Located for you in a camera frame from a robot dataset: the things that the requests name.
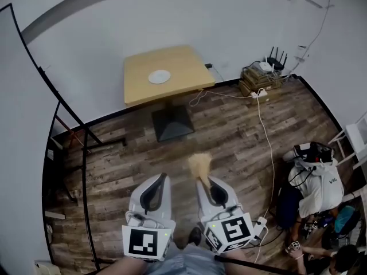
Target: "white cable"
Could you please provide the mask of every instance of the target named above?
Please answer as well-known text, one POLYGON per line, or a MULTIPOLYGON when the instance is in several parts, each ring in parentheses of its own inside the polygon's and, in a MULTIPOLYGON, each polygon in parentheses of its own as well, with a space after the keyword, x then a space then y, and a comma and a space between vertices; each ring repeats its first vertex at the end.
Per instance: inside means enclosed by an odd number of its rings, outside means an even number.
POLYGON ((204 98, 208 93, 212 93, 212 94, 215 94, 215 95, 220 95, 220 96, 225 96, 225 97, 230 97, 230 98, 236 98, 236 99, 246 99, 246 98, 252 98, 252 96, 248 96, 248 97, 236 97, 236 96, 230 96, 230 95, 225 95, 225 94, 220 94, 220 93, 214 93, 212 91, 205 91, 205 93, 202 95, 201 93, 203 92, 204 90, 201 90, 199 94, 197 94, 197 96, 192 99, 190 102, 189 102, 189 106, 190 107, 195 107, 197 104, 199 104, 200 100, 202 98, 204 98))
POLYGON ((271 164, 273 166, 273 186, 272 186, 272 190, 271 190, 271 197, 270 197, 270 202, 269 202, 269 206, 268 206, 268 209, 266 210, 265 212, 265 215, 264 215, 264 218, 266 217, 266 214, 268 214, 268 211, 269 211, 269 208, 270 208, 270 205, 271 205, 271 202, 273 201, 273 195, 274 195, 274 181, 275 181, 275 169, 274 169, 274 161, 273 161, 273 150, 271 148, 271 144, 270 144, 270 141, 269 141, 269 138, 268 138, 268 134, 266 133, 266 129, 265 129, 265 126, 264 126, 264 123, 261 119, 261 116, 260 116, 260 103, 259 103, 259 94, 260 92, 264 90, 264 89, 259 89, 258 92, 257 92, 257 111, 259 113, 259 119, 260 119, 260 122, 264 128, 264 132, 265 132, 265 137, 268 141, 268 144, 269 144, 269 148, 270 148, 270 157, 271 157, 271 164))
POLYGON ((255 259, 255 262, 254 262, 254 263, 256 263, 257 259, 259 258, 260 251, 261 251, 261 244, 263 243, 263 241, 264 241, 265 237, 266 237, 266 236, 268 235, 268 233, 269 233, 269 229, 268 229, 268 227, 266 227, 265 225, 264 225, 264 227, 265 227, 266 233, 265 233, 265 235, 264 235, 263 239, 261 240, 261 243, 260 243, 260 245, 259 245, 259 252, 257 253, 257 257, 256 257, 256 259, 255 259))
MULTIPOLYGON (((303 59, 305 56, 306 56, 306 54, 307 54, 307 52, 310 50, 310 48, 311 48, 311 45, 316 41, 316 39, 320 36, 320 34, 321 34, 321 31, 322 31, 322 28, 323 28, 323 25, 324 25, 324 23, 325 23, 325 20, 326 20, 326 16, 327 16, 327 13, 329 12, 329 8, 330 8, 330 0, 328 1, 328 3, 327 3, 327 7, 326 7, 326 12, 325 12, 325 16, 324 16, 324 18, 323 18, 323 21, 322 21, 322 24, 321 24, 321 27, 320 27, 320 31, 318 32, 318 34, 317 34, 317 36, 313 39, 313 41, 308 45, 308 47, 306 48, 306 51, 304 52, 304 54, 303 54, 303 56, 300 58, 300 59, 303 59)), ((296 64, 296 66, 292 69, 292 70, 290 70, 289 71, 289 73, 288 73, 288 75, 287 75, 287 77, 285 78, 285 79, 287 79, 287 78, 289 78, 289 75, 298 67, 298 65, 300 64, 300 61, 296 64)))

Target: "table top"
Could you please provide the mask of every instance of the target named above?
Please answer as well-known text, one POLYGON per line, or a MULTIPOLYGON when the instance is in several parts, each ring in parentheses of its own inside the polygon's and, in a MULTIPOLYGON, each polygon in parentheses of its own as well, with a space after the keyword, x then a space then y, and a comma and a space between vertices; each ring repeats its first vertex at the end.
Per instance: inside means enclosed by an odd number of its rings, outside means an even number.
POLYGON ((167 96, 211 87, 215 79, 189 45, 150 51, 127 57, 124 62, 124 100, 137 105, 167 96), (156 70, 171 73, 162 84, 149 82, 156 70))

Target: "wooden table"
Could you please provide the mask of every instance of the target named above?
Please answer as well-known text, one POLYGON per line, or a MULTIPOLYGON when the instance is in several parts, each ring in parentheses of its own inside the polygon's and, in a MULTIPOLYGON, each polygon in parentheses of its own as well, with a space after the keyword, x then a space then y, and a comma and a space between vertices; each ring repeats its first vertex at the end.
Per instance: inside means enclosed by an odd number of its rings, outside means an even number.
MULTIPOLYGON (((156 99, 211 87, 215 79, 204 62, 189 45, 175 46, 137 54, 124 62, 124 100, 127 105, 138 105, 156 99), (171 76, 161 84, 149 82, 156 70, 166 70, 171 76)), ((194 131, 184 106, 152 113, 157 140, 171 139, 194 131)))

